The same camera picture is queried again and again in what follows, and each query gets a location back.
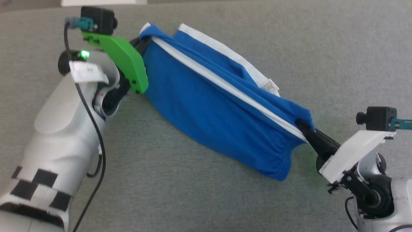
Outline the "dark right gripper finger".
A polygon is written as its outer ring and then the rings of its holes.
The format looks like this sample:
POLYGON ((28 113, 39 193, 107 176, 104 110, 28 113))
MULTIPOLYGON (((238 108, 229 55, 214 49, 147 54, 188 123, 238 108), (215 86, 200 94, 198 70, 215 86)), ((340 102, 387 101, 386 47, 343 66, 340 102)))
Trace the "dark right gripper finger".
POLYGON ((336 141, 322 131, 312 128, 301 128, 306 140, 316 151, 321 160, 327 161, 336 153, 336 141))
POLYGON ((296 120, 295 124, 316 152, 336 152, 341 146, 337 141, 318 129, 314 130, 301 119, 296 120))

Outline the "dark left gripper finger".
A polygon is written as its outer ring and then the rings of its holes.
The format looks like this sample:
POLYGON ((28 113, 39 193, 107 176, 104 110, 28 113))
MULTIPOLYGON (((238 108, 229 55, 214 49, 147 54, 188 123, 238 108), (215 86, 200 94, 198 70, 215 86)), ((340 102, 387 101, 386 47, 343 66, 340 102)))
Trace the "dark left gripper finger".
POLYGON ((134 38, 129 43, 133 47, 143 47, 143 46, 146 46, 150 42, 150 40, 151 40, 150 36, 145 36, 143 38, 134 38))
POLYGON ((147 47, 149 46, 150 43, 151 43, 151 41, 137 41, 137 42, 135 42, 135 49, 141 55, 141 57, 144 56, 144 54, 147 50, 147 47))

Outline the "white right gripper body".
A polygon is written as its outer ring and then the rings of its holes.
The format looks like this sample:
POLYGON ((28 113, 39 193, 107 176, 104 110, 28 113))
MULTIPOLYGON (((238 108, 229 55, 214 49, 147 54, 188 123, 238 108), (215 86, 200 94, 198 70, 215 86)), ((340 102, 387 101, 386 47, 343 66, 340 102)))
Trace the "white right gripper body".
POLYGON ((329 182, 341 182, 344 172, 349 171, 362 158, 373 151, 385 138, 394 138, 396 132, 360 130, 345 141, 336 153, 320 168, 320 174, 329 182))

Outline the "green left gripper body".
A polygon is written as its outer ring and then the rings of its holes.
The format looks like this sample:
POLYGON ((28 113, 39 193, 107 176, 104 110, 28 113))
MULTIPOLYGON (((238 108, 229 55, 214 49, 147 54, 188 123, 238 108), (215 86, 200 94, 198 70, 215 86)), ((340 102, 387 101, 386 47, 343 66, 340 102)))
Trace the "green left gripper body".
POLYGON ((148 89, 146 67, 140 53, 125 38, 83 31, 84 40, 101 48, 130 83, 130 89, 144 94, 148 89))

